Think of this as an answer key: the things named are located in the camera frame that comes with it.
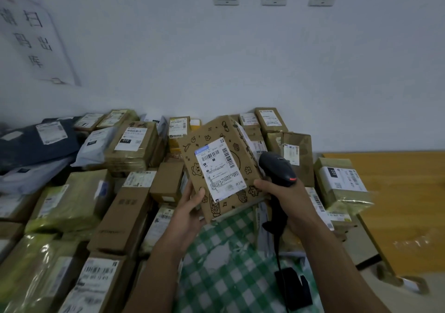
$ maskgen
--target person's right hand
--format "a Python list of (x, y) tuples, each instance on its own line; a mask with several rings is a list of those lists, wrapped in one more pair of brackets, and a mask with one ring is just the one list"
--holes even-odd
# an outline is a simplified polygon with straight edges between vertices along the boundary
[(302, 230), (307, 227), (307, 224), (318, 225), (320, 223), (320, 217), (315, 211), (302, 181), (299, 179), (291, 187), (279, 186), (263, 179), (256, 179), (254, 185), (278, 198), (281, 208), (289, 219), (287, 223), (296, 235), (299, 236)]

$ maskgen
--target barcode scanner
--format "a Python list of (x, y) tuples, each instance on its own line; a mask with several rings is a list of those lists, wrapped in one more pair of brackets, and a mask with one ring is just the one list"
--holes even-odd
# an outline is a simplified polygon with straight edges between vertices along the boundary
[[(290, 187), (297, 183), (297, 175), (293, 171), (291, 164), (277, 153), (262, 153), (259, 157), (259, 166), (264, 170), (266, 176), (270, 177), (272, 183), (276, 185)], [(270, 207), (272, 208), (272, 220), (263, 223), (263, 228), (274, 236), (274, 250), (278, 265), (275, 279), (284, 298), (286, 311), (293, 311), (312, 305), (309, 285), (304, 276), (301, 276), (302, 285), (297, 273), (292, 268), (281, 270), (279, 258), (280, 239), (287, 225), (287, 215), (281, 208), (280, 201), (274, 195), (271, 195)]]

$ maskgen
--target green checkered cloth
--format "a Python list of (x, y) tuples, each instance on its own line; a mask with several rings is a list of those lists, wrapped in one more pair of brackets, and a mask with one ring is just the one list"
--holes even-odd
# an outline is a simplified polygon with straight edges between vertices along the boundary
[[(275, 257), (261, 256), (253, 246), (253, 211), (247, 209), (221, 223), (206, 225), (188, 249), (179, 282), (174, 312), (285, 312), (275, 282)], [(204, 261), (218, 245), (229, 243), (230, 260), (207, 271)], [(323, 308), (310, 268), (297, 260), (281, 259), (308, 280), (314, 305), (298, 312), (322, 312)]]

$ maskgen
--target orange table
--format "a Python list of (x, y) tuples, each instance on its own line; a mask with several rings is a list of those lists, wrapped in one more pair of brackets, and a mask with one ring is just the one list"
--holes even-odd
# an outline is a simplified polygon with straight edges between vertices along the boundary
[(371, 192), (360, 217), (394, 275), (445, 271), (445, 152), (323, 156), (349, 158)]

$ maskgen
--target black label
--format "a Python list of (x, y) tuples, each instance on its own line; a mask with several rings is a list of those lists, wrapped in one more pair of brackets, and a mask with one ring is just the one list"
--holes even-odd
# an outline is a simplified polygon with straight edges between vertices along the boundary
[(331, 175), (331, 177), (338, 178), (337, 173), (335, 172), (334, 168), (327, 168), (327, 170), (329, 171), (329, 174)]

